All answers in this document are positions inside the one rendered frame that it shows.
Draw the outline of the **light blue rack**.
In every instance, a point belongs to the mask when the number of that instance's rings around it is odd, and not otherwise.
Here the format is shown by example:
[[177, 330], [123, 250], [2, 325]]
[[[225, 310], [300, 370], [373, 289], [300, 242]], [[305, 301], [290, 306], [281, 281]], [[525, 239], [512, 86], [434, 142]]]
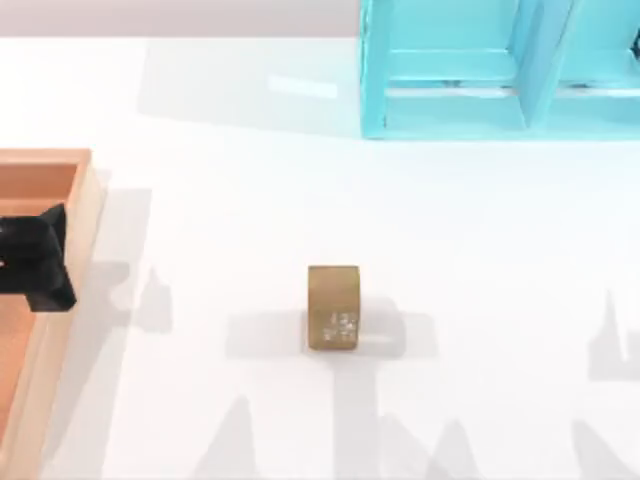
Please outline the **light blue rack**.
[[640, 0], [361, 0], [369, 139], [640, 141]]

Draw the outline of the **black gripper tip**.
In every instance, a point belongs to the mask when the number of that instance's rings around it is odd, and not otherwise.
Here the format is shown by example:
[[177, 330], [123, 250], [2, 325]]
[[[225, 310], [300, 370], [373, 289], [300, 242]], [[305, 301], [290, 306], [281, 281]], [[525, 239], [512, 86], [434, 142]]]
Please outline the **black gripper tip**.
[[0, 295], [22, 295], [35, 313], [68, 312], [77, 298], [65, 265], [67, 215], [0, 216]]

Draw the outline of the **shallow salmon-coloured box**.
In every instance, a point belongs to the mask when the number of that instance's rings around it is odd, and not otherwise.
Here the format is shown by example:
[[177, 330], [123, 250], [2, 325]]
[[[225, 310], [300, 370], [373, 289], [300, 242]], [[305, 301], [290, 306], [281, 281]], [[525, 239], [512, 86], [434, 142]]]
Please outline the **shallow salmon-coloured box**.
[[[76, 291], [91, 260], [104, 190], [88, 149], [0, 148], [0, 216], [63, 204], [65, 265]], [[0, 480], [37, 480], [75, 313], [33, 313], [0, 294]]]

